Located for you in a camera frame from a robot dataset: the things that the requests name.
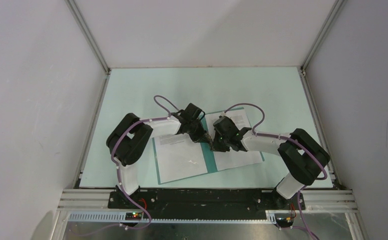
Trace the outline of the printed white paper sheet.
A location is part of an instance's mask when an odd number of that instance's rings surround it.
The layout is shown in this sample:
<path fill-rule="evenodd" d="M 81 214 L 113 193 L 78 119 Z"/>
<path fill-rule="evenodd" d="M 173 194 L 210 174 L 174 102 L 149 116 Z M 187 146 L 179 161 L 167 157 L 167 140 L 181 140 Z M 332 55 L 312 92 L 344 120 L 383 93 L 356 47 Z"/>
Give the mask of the printed white paper sheet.
<path fill-rule="evenodd" d="M 153 144 L 159 184 L 208 173 L 201 144 L 188 134 L 155 137 Z"/>

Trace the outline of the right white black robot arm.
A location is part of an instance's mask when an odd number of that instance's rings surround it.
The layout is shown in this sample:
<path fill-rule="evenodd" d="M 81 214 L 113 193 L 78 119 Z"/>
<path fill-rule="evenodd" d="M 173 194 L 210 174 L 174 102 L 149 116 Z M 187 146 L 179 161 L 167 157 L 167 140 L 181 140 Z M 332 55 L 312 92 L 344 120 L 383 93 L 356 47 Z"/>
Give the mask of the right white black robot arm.
<path fill-rule="evenodd" d="M 213 127 L 216 152 L 262 152 L 282 158 L 288 174 L 273 189 L 272 196 L 279 209 L 291 205 L 293 196 L 305 186 L 328 178 L 325 166 L 329 154 L 302 128 L 287 134 L 254 132 L 251 127 L 239 129 L 227 116 L 220 116 Z"/>

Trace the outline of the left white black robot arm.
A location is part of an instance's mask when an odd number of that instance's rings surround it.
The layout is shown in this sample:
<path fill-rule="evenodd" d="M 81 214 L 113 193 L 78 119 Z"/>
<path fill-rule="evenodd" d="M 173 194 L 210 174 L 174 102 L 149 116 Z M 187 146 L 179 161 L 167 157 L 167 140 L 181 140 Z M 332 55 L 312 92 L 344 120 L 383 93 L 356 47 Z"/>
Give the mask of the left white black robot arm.
<path fill-rule="evenodd" d="M 127 208 L 139 204 L 140 195 L 135 163 L 142 156 L 151 138 L 187 134 L 194 143 L 212 145 L 212 138 L 201 123 L 204 111 L 190 103 L 185 109 L 168 112 L 165 117 L 140 119 L 128 113 L 106 140 L 111 161 L 116 165 L 120 201 Z"/>

